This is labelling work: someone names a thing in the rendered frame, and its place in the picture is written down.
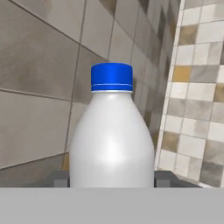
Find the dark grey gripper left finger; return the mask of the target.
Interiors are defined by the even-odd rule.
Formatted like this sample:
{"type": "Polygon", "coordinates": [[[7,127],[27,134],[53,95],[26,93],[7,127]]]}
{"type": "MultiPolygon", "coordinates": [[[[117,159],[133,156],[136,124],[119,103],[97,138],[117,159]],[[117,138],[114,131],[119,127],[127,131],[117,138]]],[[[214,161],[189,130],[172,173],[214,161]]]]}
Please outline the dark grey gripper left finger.
{"type": "Polygon", "coordinates": [[[65,188],[68,188],[69,186],[70,186],[69,171],[54,171],[46,178],[28,185],[28,187],[65,187],[65,188]]]}

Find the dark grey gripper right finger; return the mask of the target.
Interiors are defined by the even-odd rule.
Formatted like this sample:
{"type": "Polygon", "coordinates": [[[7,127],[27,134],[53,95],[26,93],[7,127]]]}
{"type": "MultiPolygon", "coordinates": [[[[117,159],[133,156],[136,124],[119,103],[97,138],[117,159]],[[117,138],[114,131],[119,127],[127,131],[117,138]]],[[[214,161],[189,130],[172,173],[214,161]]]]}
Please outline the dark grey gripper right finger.
{"type": "Polygon", "coordinates": [[[185,180],[179,179],[172,171],[154,171],[155,188],[199,188],[185,180]]]}

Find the white bottle with blue cap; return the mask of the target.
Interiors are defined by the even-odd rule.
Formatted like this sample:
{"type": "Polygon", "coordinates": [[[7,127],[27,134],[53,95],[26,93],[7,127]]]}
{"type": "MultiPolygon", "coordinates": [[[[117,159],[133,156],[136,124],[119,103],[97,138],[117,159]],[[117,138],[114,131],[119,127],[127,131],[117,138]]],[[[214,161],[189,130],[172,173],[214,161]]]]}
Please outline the white bottle with blue cap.
{"type": "Polygon", "coordinates": [[[91,93],[73,133],[70,186],[152,188],[154,146],[132,99],[132,66],[118,62],[93,65],[91,93]]]}

